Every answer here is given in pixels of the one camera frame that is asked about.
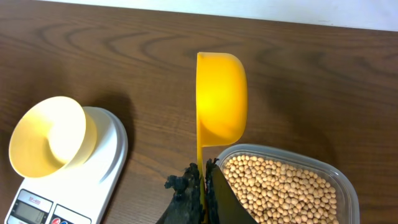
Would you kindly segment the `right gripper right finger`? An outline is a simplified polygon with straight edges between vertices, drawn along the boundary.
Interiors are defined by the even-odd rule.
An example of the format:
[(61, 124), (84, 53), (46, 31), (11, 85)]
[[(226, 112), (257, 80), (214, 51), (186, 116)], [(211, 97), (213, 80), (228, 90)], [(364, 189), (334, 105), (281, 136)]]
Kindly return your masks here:
[(217, 158), (206, 162), (206, 203), (209, 224), (257, 224), (241, 205), (224, 177)]

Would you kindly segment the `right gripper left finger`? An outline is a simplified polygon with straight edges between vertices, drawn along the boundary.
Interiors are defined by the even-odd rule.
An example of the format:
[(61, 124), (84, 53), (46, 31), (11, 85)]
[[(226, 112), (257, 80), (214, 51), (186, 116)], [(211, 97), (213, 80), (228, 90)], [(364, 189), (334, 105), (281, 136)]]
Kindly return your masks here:
[(200, 172), (195, 163), (190, 163), (182, 176), (168, 176), (164, 187), (173, 189), (174, 194), (156, 224), (200, 224), (205, 217), (200, 202), (200, 183)]

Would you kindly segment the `yellow measuring scoop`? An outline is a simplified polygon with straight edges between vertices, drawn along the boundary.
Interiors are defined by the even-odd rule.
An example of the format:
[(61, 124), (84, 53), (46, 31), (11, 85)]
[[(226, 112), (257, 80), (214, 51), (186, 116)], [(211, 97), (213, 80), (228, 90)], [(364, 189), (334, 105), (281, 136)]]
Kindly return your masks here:
[(241, 138), (248, 115), (246, 74), (237, 57), (227, 53), (199, 52), (196, 72), (197, 164), (201, 177), (200, 202), (205, 210), (206, 162), (203, 148), (228, 146)]

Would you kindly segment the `pale yellow bowl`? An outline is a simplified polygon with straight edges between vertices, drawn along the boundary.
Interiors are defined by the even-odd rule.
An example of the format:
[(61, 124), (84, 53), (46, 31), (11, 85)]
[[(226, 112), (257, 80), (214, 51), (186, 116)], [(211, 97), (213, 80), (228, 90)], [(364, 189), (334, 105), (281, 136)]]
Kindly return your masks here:
[(50, 177), (84, 164), (95, 150), (97, 133), (95, 121), (76, 100), (47, 98), (14, 128), (9, 161), (24, 178)]

